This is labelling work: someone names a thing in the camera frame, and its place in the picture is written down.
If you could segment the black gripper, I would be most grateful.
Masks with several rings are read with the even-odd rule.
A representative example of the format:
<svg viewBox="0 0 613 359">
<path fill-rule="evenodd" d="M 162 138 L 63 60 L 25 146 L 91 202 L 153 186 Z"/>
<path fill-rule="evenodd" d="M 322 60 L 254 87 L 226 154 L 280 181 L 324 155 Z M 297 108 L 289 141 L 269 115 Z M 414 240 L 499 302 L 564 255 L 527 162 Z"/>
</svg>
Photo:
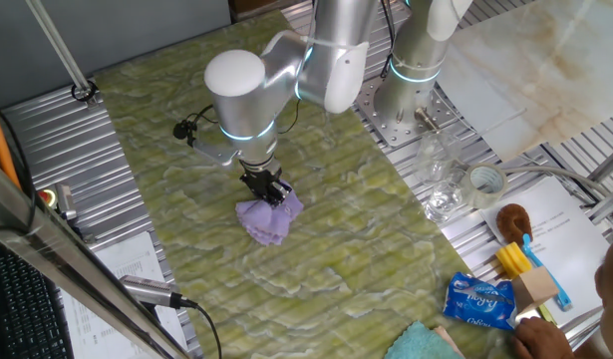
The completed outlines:
<svg viewBox="0 0 613 359">
<path fill-rule="evenodd" d="M 292 192 L 292 188 L 280 180 L 282 170 L 252 172 L 246 170 L 240 177 L 248 188 L 272 207 L 281 204 Z"/>
</svg>

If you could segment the person hand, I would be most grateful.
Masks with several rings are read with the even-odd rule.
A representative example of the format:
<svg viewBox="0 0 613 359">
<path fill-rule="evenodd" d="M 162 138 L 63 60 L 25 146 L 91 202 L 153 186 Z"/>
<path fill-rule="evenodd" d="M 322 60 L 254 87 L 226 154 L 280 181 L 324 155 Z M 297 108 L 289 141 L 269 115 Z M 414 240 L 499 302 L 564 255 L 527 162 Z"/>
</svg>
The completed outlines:
<svg viewBox="0 0 613 359">
<path fill-rule="evenodd" d="M 574 359 L 564 333 L 538 317 L 523 318 L 516 326 L 512 343 L 520 359 Z"/>
</svg>

